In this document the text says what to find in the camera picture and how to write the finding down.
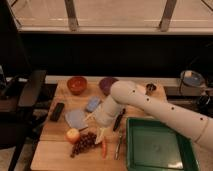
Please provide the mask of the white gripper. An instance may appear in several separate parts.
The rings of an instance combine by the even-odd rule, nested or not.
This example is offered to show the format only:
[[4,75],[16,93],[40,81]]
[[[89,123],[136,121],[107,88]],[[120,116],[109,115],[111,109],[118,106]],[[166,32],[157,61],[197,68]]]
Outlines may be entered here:
[[96,122],[101,126],[97,129],[95,143],[99,144],[106,134],[106,128],[112,124],[122,112],[124,106],[117,103],[111,96],[108,96],[93,112]]

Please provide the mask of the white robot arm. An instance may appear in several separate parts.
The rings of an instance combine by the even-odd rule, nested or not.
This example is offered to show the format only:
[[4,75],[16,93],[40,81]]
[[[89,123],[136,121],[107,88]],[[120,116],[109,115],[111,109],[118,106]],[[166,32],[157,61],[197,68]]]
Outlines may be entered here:
[[132,81],[117,81],[108,97],[96,108],[94,117],[100,127],[108,127],[123,105],[144,110],[181,135],[197,144],[213,149],[213,118],[150,97]]

